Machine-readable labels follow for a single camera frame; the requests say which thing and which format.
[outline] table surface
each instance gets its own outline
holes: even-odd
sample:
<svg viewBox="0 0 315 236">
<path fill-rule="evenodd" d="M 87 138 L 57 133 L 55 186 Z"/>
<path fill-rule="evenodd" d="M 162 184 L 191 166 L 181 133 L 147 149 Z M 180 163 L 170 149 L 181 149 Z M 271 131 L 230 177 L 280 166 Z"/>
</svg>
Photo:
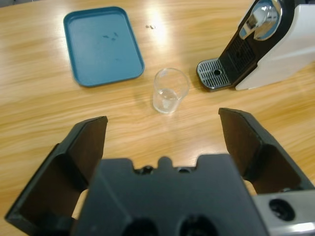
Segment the table surface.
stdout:
<svg viewBox="0 0 315 236">
<path fill-rule="evenodd" d="M 82 120 L 107 116 L 103 158 L 128 157 L 136 168 L 194 165 L 225 153 L 219 107 L 252 113 L 315 183 L 315 64 L 262 88 L 209 93 L 197 64 L 218 57 L 252 0 L 43 0 L 0 8 L 0 228 L 23 233 L 3 216 L 51 148 Z M 146 68 L 125 82 L 84 88 L 73 79 L 63 18 L 87 8 L 120 6 L 133 26 Z M 152 107 L 162 68 L 189 76 L 190 90 L 171 115 Z"/>
</svg>

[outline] chrome lever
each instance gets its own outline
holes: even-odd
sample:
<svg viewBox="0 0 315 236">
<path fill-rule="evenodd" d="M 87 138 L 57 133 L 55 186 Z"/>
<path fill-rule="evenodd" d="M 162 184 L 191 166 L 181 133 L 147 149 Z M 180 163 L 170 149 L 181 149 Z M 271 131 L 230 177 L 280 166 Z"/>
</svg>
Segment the chrome lever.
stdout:
<svg viewBox="0 0 315 236">
<path fill-rule="evenodd" d="M 280 3 L 276 0 L 267 5 L 258 2 L 239 32 L 241 39 L 254 33 L 255 40 L 266 40 L 277 30 L 282 16 Z"/>
</svg>

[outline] screw hole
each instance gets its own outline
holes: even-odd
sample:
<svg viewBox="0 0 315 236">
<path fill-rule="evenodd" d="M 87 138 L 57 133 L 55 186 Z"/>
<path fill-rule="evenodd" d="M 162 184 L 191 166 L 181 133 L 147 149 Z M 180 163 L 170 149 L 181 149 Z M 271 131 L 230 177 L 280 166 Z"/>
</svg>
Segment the screw hole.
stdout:
<svg viewBox="0 0 315 236">
<path fill-rule="evenodd" d="M 185 167 L 179 167 L 177 168 L 178 173 L 191 173 L 191 169 L 190 168 L 185 168 Z"/>
<path fill-rule="evenodd" d="M 140 170 L 136 170 L 136 173 L 140 175 L 150 175 L 153 173 L 153 167 L 152 166 L 145 166 L 141 168 Z"/>
<path fill-rule="evenodd" d="M 242 54 L 241 52 L 239 52 L 239 51 L 237 51 L 236 54 L 235 54 L 236 58 L 241 58 L 242 55 L 243 55 L 243 54 Z"/>
<path fill-rule="evenodd" d="M 158 236 L 158 230 L 149 219 L 137 219 L 125 229 L 123 236 Z"/>
<path fill-rule="evenodd" d="M 206 217 L 189 216 L 182 223 L 180 236 L 218 236 L 218 232 Z"/>
<path fill-rule="evenodd" d="M 219 70 L 219 69 L 215 69 L 215 70 L 213 71 L 213 73 L 214 73 L 215 75 L 220 75 L 220 74 L 222 74 L 222 71 Z"/>
<path fill-rule="evenodd" d="M 273 199 L 269 202 L 269 207 L 273 214 L 281 220 L 292 221 L 295 213 L 290 204 L 282 199 Z"/>
</svg>

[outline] espresso machine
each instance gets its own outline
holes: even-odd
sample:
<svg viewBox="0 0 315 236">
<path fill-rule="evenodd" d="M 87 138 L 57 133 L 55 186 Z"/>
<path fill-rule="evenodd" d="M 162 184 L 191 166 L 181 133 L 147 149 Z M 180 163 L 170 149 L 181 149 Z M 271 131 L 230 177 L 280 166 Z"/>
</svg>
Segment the espresso machine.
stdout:
<svg viewBox="0 0 315 236">
<path fill-rule="evenodd" d="M 209 91 L 282 81 L 315 60 L 314 0 L 255 0 L 219 58 L 197 74 Z"/>
</svg>

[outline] clear glass cup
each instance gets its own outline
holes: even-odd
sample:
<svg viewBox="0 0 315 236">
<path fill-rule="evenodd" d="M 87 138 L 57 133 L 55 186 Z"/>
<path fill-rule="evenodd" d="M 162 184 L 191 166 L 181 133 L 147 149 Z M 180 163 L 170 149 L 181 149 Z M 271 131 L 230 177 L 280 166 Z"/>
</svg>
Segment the clear glass cup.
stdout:
<svg viewBox="0 0 315 236">
<path fill-rule="evenodd" d="M 161 113 L 174 112 L 188 94 L 189 80 L 180 70 L 165 68 L 154 79 L 153 106 Z"/>
</svg>

